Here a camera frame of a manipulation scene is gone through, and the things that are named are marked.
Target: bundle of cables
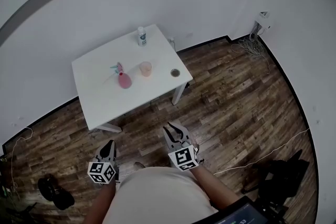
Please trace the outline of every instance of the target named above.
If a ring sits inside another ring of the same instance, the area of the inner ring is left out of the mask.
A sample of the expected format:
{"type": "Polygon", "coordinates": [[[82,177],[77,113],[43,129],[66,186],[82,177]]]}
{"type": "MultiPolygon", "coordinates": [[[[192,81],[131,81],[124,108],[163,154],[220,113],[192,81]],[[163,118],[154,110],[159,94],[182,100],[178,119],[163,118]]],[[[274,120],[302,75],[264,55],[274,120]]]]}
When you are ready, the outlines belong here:
{"type": "Polygon", "coordinates": [[[258,33],[261,29],[262,29],[262,26],[256,23],[249,37],[245,37],[244,39],[239,40],[237,44],[232,44],[231,50],[236,53],[241,53],[243,51],[246,51],[252,57],[263,57],[267,61],[267,64],[268,64],[267,74],[270,74],[270,66],[266,58],[266,49],[264,48],[263,44],[260,42],[259,37],[258,37],[259,36],[258,33]],[[239,46],[242,50],[235,51],[233,49],[233,46],[239,46]]]}

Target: black monitor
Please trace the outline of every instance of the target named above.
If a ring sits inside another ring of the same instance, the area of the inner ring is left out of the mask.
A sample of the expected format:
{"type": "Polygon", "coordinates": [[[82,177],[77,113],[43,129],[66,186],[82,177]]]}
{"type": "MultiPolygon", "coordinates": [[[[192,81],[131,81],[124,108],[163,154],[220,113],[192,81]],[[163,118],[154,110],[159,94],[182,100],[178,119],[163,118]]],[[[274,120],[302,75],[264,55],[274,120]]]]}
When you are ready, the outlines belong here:
{"type": "Polygon", "coordinates": [[[193,224],[267,224],[283,223],[265,208],[259,208],[247,196],[207,218],[193,224]]]}

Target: clear plastic cup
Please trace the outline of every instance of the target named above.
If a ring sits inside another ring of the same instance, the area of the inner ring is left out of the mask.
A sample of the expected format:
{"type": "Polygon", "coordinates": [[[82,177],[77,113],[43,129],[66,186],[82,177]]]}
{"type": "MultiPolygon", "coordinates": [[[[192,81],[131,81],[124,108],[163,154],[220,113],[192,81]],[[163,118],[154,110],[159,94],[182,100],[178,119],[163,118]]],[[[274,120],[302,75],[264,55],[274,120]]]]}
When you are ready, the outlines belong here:
{"type": "Polygon", "coordinates": [[[140,64],[140,71],[144,77],[149,77],[152,73],[152,65],[150,62],[142,62],[140,64]]]}

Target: black baseboard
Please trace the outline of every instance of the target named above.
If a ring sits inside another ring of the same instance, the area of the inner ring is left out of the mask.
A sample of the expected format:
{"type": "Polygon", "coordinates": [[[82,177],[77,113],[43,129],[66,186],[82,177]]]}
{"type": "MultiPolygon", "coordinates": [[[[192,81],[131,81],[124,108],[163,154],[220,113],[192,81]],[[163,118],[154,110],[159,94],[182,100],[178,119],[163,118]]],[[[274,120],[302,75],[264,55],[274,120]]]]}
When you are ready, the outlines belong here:
{"type": "MultiPolygon", "coordinates": [[[[203,46],[203,45],[207,45],[207,44],[210,44],[210,43],[213,43],[213,42],[216,42],[216,41],[219,41],[219,40],[222,40],[222,39],[226,39],[229,43],[234,43],[244,37],[240,37],[240,38],[236,38],[234,40],[231,40],[229,38],[229,36],[223,36],[223,37],[219,37],[219,38],[215,38],[215,39],[212,39],[212,40],[209,40],[209,41],[206,41],[206,42],[203,42],[201,44],[198,44],[198,45],[195,45],[193,47],[189,47],[189,48],[186,48],[186,49],[183,49],[183,50],[180,50],[178,51],[178,53],[181,53],[181,52],[185,52],[185,51],[188,51],[188,50],[192,50],[194,48],[197,48],[197,47],[200,47],[200,46],[203,46]]],[[[304,111],[303,111],[303,108],[300,104],[300,101],[299,101],[299,98],[297,97],[295,91],[294,91],[294,88],[293,86],[291,85],[289,79],[287,78],[284,70],[282,69],[281,65],[279,64],[279,62],[277,61],[277,59],[275,58],[275,56],[273,55],[273,53],[270,51],[270,49],[267,47],[267,45],[265,44],[265,42],[259,37],[259,40],[260,42],[264,45],[265,49],[267,50],[267,53],[268,55],[270,56],[270,58],[273,60],[273,62],[275,63],[275,65],[277,66],[277,68],[279,69],[282,77],[284,78],[284,80],[286,81],[293,97],[294,97],[294,100],[300,110],[300,113],[301,113],[301,116],[303,118],[303,121],[304,121],[304,124],[306,125],[306,128],[309,127],[308,125],[308,121],[307,121],[307,118],[306,118],[306,115],[304,114],[304,111]]],[[[73,98],[72,100],[66,102],[65,104],[59,106],[58,108],[50,111],[48,114],[44,115],[42,118],[38,119],[37,121],[33,122],[32,124],[30,124],[28,127],[32,127],[33,125],[35,125],[36,123],[40,122],[41,120],[45,119],[46,117],[50,116],[51,114],[55,113],[56,111],[60,110],[61,108],[64,108],[65,106],[67,106],[68,104],[74,102],[78,100],[78,97],[75,97],[73,98]]],[[[7,143],[9,143],[10,141],[12,141],[13,139],[15,139],[17,136],[19,136],[20,134],[22,134],[23,132],[25,131],[25,129],[23,129],[22,131],[20,131],[19,133],[17,133],[15,136],[11,137],[7,142],[5,142],[5,144],[3,144],[2,148],[3,148],[3,151],[4,151],[4,155],[6,155],[6,148],[5,148],[5,145],[7,143]]],[[[313,158],[314,158],[314,167],[315,167],[315,173],[316,173],[316,183],[317,183],[317,201],[316,201],[316,208],[318,208],[318,197],[319,197],[319,173],[318,173],[318,164],[317,164],[317,158],[316,158],[316,152],[315,152],[315,146],[314,146],[314,141],[313,141],[313,138],[311,136],[311,132],[310,130],[308,130],[308,136],[309,136],[309,140],[310,140],[310,143],[311,143],[311,148],[312,148],[312,152],[313,152],[313,158]]],[[[316,209],[316,214],[315,214],[315,221],[314,223],[316,222],[316,217],[317,217],[317,209],[316,209]]]]}

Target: person's left arm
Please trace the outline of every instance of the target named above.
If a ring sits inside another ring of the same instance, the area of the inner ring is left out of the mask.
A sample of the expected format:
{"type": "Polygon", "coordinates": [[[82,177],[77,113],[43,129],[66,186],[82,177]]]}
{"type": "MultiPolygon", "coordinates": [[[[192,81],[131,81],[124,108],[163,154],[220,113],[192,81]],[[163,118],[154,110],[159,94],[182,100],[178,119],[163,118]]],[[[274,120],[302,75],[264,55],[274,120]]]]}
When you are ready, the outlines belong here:
{"type": "Polygon", "coordinates": [[[109,184],[105,184],[93,201],[92,206],[85,216],[83,224],[102,224],[107,211],[110,208],[111,202],[116,194],[115,177],[109,184]]]}

